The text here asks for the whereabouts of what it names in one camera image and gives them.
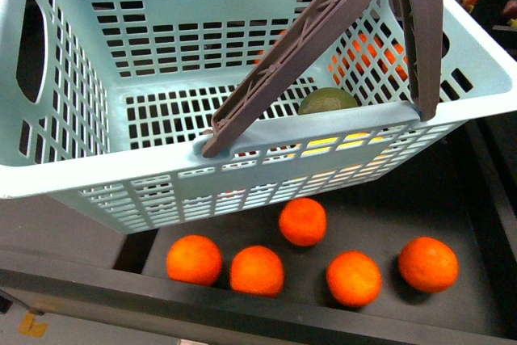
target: gray surface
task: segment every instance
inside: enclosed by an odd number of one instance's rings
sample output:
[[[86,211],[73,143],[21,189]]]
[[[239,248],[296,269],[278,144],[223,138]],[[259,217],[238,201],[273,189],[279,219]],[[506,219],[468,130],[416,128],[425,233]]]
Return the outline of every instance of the gray surface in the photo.
[[[42,338],[35,338],[18,332],[19,324],[27,311],[13,305],[7,314],[0,315],[0,343],[6,345],[186,345],[178,339],[165,335],[145,333],[119,326],[86,321],[47,313],[36,317],[36,322],[47,323]]]
[[[284,262],[286,283],[279,300],[343,309],[327,291],[326,266],[344,250],[374,258],[383,274],[383,290],[361,313],[457,329],[502,335],[502,323],[481,263],[477,241],[458,190],[447,146],[436,144],[374,183],[314,196],[327,209],[329,229],[313,248],[285,241],[277,227],[282,204],[175,225],[159,231],[144,269],[166,278],[170,245],[186,234],[203,234],[221,248],[225,267],[216,288],[229,289],[229,264],[242,248],[263,244]],[[418,235],[445,241],[460,260],[460,277],[446,292],[415,292],[394,266],[400,249]]]
[[[125,235],[48,196],[0,200],[0,249],[111,268]]]

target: citrus fruit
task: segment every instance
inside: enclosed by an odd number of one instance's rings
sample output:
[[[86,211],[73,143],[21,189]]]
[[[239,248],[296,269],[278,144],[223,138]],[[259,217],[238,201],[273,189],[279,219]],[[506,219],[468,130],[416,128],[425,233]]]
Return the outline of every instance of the citrus fruit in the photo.
[[[325,236],[325,209],[310,198],[287,202],[278,222],[280,232],[295,246],[313,246]]]
[[[276,297],[284,287],[284,266],[265,246],[249,246],[233,258],[229,282],[234,291]]]
[[[211,286],[221,274],[223,258],[215,242],[205,236],[191,234],[172,245],[166,268],[172,280]]]
[[[393,48],[399,54],[402,54],[404,52],[404,48],[402,47],[401,44],[394,44]],[[395,63],[395,61],[396,61],[395,55],[393,54],[393,52],[391,50],[387,49],[385,51],[385,56],[391,65],[393,65]],[[407,65],[407,56],[404,56],[404,62]],[[388,66],[386,66],[386,64],[384,62],[381,62],[380,67],[382,68],[383,72],[388,73]],[[406,70],[404,69],[404,67],[402,65],[397,65],[397,67],[395,68],[395,71],[397,72],[398,77],[400,77],[402,81],[405,81],[407,79]]]
[[[258,55],[258,58],[256,58],[255,61],[253,61],[254,64],[258,64],[262,60],[262,56],[264,55],[264,51],[260,50],[257,53],[257,55]]]
[[[309,93],[302,100],[298,115],[353,107],[358,107],[358,103],[350,93],[339,88],[320,88]]]
[[[411,240],[398,257],[398,270],[406,282],[422,292],[442,292],[458,277],[460,265],[454,251],[435,238]]]
[[[357,250],[338,255],[326,269],[330,292],[342,305],[358,308],[373,302],[382,287],[382,275],[369,256]]]
[[[359,39],[361,40],[361,42],[363,42],[365,44],[366,41],[368,40],[368,37],[366,36],[366,34],[360,32]],[[382,46],[382,42],[380,41],[379,37],[375,36],[373,39],[375,40],[378,47]],[[356,54],[359,54],[363,51],[363,49],[361,48],[361,44],[359,43],[358,40],[353,40],[352,46],[354,46],[355,51],[352,50],[351,48],[349,48],[347,50],[348,57],[351,59],[351,61],[353,61],[355,59]],[[367,49],[368,49],[368,52],[370,53],[370,56],[372,56],[372,58],[375,58],[377,56],[376,48],[372,44],[369,44],[367,46]],[[363,55],[361,56],[361,61],[367,67],[371,65],[370,59],[368,58],[368,56],[365,53],[363,53]],[[343,64],[345,65],[345,68],[347,68],[347,69],[350,66],[345,57],[343,57]],[[361,73],[361,74],[364,73],[364,68],[360,63],[355,64],[355,68],[359,71],[359,73]]]

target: yellow label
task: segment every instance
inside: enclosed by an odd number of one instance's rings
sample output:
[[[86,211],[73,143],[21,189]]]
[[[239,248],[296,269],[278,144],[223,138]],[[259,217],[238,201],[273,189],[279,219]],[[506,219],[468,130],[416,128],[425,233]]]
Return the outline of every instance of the yellow label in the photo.
[[[19,324],[18,332],[23,335],[41,338],[47,330],[48,323],[36,322],[36,316],[27,313],[22,323]]]

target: lime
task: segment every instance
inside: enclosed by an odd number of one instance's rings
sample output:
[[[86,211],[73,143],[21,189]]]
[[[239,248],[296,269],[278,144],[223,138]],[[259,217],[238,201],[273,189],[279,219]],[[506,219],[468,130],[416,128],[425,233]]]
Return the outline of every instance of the lime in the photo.
[[[303,99],[298,109],[298,115],[354,107],[358,107],[358,104],[350,93],[339,88],[321,88]]]

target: basket grid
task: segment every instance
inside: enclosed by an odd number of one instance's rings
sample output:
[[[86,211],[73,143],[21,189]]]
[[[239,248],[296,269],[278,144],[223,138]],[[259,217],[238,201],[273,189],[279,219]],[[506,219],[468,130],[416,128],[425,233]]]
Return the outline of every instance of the basket grid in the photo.
[[[205,218],[208,215],[216,216],[239,209],[281,202],[298,196],[311,196],[318,192],[336,190],[377,179],[458,125],[446,124],[420,129],[399,125],[369,133],[354,133],[343,137],[310,141],[303,145],[282,145],[268,149],[266,152],[256,150],[235,154],[231,163],[219,166],[88,188],[80,191],[80,194],[92,204],[111,214],[122,229],[136,232],[159,228]],[[242,168],[266,166],[268,163],[286,162],[296,158],[310,158],[340,149],[375,145],[378,142],[386,144],[386,147],[367,163],[356,163],[337,170],[321,171],[251,188],[243,187],[217,192],[210,196],[181,200],[177,199],[174,193],[175,188],[181,187],[185,179],[217,177],[220,173]]]
[[[146,0],[90,0],[113,65],[122,78],[253,64],[260,50],[271,45],[275,34],[285,29],[310,1],[295,0],[296,6],[287,19],[173,26],[153,24],[145,13]],[[221,50],[227,53],[226,58],[221,58]]]
[[[39,4],[49,31],[48,46],[54,47],[48,51],[54,76],[48,77],[52,110],[37,121],[22,122],[19,151],[34,163],[109,153],[107,91],[59,1]]]
[[[130,148],[193,141],[211,127],[212,114],[234,89],[210,86],[126,97]],[[259,119],[294,116],[299,102],[316,89],[314,78],[299,78]]]

